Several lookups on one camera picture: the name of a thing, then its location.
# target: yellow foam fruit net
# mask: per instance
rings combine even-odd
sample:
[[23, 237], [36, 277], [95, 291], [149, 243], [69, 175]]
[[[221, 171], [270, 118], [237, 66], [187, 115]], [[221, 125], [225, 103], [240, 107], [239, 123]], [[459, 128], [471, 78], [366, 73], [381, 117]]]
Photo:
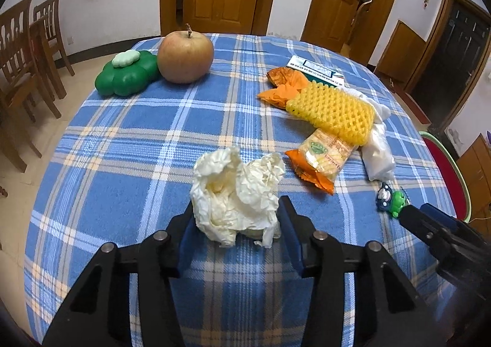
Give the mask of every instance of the yellow foam fruit net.
[[335, 87], [311, 82], [290, 99], [287, 112], [352, 145], [364, 145], [374, 120], [372, 105]]

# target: orange packaging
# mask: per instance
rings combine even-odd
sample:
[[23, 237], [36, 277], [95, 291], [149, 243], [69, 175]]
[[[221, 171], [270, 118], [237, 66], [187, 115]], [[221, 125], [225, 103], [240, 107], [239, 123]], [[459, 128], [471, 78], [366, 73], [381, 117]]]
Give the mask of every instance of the orange packaging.
[[333, 195], [334, 181], [354, 148], [354, 145], [316, 129], [298, 149], [285, 154], [292, 161], [295, 174]]
[[301, 71], [289, 67], [273, 68], [266, 76], [276, 88], [261, 92], [257, 94], [257, 97], [280, 109], [284, 109], [286, 102], [310, 85], [309, 80]]

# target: wooden cabinet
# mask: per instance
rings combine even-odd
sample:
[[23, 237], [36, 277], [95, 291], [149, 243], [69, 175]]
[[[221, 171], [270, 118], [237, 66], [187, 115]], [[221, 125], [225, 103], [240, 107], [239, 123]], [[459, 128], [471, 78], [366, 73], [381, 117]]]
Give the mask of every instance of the wooden cabinet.
[[463, 179], [469, 189], [472, 204], [470, 223], [483, 235], [491, 234], [491, 149], [483, 135], [479, 135], [467, 151], [457, 160]]

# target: crumpled tissue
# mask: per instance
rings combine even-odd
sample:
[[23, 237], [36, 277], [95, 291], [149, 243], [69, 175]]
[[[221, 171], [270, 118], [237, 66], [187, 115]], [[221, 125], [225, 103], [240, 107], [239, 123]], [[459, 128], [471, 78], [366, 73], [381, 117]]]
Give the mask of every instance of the crumpled tissue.
[[243, 163], [237, 146], [205, 153], [195, 163], [191, 201], [197, 227], [221, 247], [235, 246], [237, 232], [271, 248], [280, 237], [273, 189], [285, 174], [279, 153]]

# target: blue plaid tablecloth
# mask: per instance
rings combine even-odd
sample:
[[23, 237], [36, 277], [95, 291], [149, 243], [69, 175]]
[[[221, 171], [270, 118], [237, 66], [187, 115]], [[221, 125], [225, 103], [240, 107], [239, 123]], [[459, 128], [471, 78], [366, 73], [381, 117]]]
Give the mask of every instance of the blue plaid tablecloth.
[[[184, 212], [192, 167], [203, 153], [237, 145], [249, 161], [296, 148], [313, 128], [256, 95], [272, 86], [266, 72], [292, 55], [343, 73], [347, 86], [391, 109], [387, 139], [397, 167], [393, 186], [415, 206], [430, 202], [455, 215], [450, 196], [411, 120], [374, 74], [328, 50], [275, 37], [213, 34], [210, 73], [191, 85], [162, 80], [131, 98], [102, 99], [96, 91], [68, 126], [41, 183], [25, 247], [25, 293], [30, 326], [42, 340], [78, 275], [106, 241], [141, 242]], [[160, 38], [135, 49], [156, 54]], [[397, 220], [376, 211], [380, 183], [367, 179], [359, 152], [347, 161], [329, 196], [299, 180], [288, 158], [279, 195], [342, 242], [383, 243], [417, 290], [436, 310], [451, 294], [435, 273], [426, 246]], [[354, 279], [346, 275], [343, 346], [352, 344]], [[172, 281], [188, 346], [298, 346], [311, 280], [293, 270], [280, 238], [272, 249], [238, 236], [222, 249], [200, 234], [182, 279]], [[137, 283], [130, 290], [133, 345], [141, 345]]]

